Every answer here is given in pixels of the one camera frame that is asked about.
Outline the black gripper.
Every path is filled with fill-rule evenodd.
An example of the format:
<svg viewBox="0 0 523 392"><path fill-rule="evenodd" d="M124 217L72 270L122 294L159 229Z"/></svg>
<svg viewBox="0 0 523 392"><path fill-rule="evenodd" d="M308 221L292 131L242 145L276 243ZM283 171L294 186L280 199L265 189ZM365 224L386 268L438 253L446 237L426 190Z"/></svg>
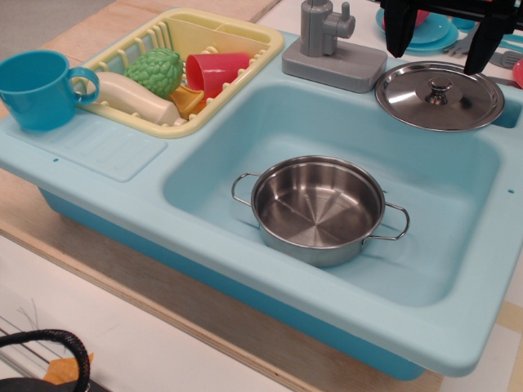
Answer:
<svg viewBox="0 0 523 392"><path fill-rule="evenodd" d="M387 50L402 57L410 44L418 10L481 21L472 39L465 74L481 73L510 25L522 25L522 1L380 1Z"/></svg>

